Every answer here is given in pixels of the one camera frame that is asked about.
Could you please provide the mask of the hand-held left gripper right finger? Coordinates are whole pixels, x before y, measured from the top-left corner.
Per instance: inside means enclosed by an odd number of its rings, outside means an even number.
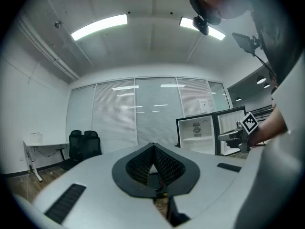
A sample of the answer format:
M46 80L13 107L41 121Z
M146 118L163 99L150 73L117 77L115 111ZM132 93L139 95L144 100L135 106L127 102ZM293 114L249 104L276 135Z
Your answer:
M173 198L178 213L188 217L180 225L233 226L244 199L242 193L235 190L240 173L221 168L218 164L244 167L246 160L187 151L173 145L162 146L193 161L200 169L199 179L192 190Z

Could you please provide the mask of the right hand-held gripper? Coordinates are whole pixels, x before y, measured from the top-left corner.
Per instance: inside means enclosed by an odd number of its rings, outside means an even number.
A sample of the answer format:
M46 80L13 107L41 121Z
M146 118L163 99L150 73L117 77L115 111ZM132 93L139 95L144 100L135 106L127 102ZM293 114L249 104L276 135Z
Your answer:
M230 148L239 148L242 153L250 151L250 135L258 130L259 123L254 115L249 112L236 123L232 131L218 135L219 141L225 141Z

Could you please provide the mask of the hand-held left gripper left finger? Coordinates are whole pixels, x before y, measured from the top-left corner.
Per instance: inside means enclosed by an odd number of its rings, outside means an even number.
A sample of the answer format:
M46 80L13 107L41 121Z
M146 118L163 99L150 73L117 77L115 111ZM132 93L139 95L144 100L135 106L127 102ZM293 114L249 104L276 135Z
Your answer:
M45 213L70 185L79 184L86 189L62 223L68 229L170 229L152 199L131 197L113 181L116 161L138 149L126 147L81 162L47 185L33 206Z

